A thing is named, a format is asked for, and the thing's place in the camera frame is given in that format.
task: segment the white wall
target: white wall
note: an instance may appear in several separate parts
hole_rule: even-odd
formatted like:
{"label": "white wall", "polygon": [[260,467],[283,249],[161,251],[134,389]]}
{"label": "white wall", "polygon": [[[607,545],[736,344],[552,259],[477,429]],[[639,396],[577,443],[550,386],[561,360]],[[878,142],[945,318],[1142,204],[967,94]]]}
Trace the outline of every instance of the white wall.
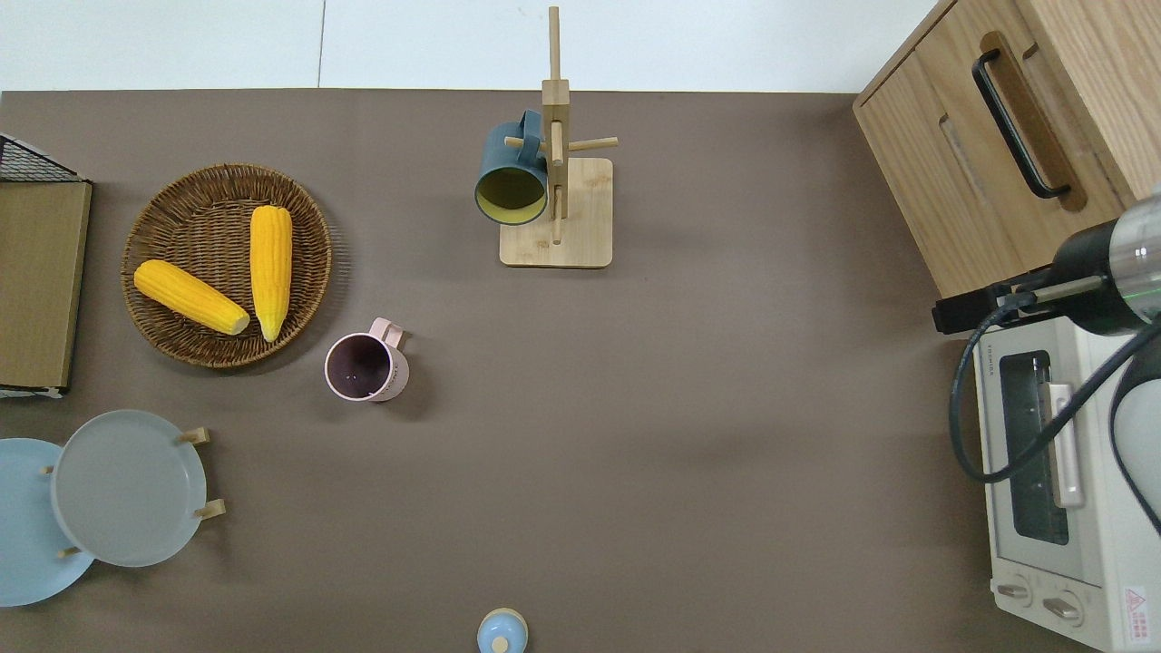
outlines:
{"label": "white wall", "polygon": [[[0,0],[0,89],[539,88],[549,0]],[[576,89],[856,92],[935,0],[556,0]]]}

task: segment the wooden cabinet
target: wooden cabinet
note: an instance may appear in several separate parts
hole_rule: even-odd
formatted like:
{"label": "wooden cabinet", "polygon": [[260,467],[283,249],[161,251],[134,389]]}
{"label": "wooden cabinet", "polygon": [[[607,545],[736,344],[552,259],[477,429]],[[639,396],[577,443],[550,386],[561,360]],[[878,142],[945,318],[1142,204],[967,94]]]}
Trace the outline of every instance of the wooden cabinet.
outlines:
{"label": "wooden cabinet", "polygon": [[1161,0],[945,0],[854,113],[943,296],[1039,267],[1161,182]]}

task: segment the oven window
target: oven window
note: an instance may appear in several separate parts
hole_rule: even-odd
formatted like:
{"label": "oven window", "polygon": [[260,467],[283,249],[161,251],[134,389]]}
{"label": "oven window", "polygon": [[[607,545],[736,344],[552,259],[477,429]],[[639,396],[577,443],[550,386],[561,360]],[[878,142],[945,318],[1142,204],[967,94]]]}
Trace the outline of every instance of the oven window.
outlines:
{"label": "oven window", "polygon": [[[1048,352],[1033,351],[1000,359],[1004,431],[1011,460],[1036,439],[1045,422]],[[1016,532],[1048,544],[1068,544],[1068,516],[1052,498],[1052,476],[1045,450],[1009,480]]]}

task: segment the warning label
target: warning label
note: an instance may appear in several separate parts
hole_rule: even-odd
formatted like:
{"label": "warning label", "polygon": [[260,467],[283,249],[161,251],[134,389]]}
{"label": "warning label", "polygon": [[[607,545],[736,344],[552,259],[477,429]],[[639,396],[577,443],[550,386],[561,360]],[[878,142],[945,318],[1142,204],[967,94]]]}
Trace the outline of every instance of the warning label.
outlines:
{"label": "warning label", "polygon": [[1149,604],[1145,600],[1144,587],[1125,588],[1125,611],[1128,616],[1128,641],[1149,644]]}

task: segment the woven tray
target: woven tray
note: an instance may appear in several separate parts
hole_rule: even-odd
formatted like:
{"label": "woven tray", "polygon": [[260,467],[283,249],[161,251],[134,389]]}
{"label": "woven tray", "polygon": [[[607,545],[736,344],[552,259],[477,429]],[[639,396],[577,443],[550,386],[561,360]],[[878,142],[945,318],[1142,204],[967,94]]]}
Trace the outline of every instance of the woven tray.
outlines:
{"label": "woven tray", "polygon": [[[250,215],[262,204],[290,211],[290,307],[273,343],[262,339],[250,289]],[[237,336],[202,326],[134,287],[147,259],[167,260],[250,314]],[[134,324],[164,353],[203,367],[237,367],[286,346],[315,316],[331,277],[331,235],[318,204],[289,177],[250,164],[222,164],[166,186],[137,216],[121,259],[121,287]]]}

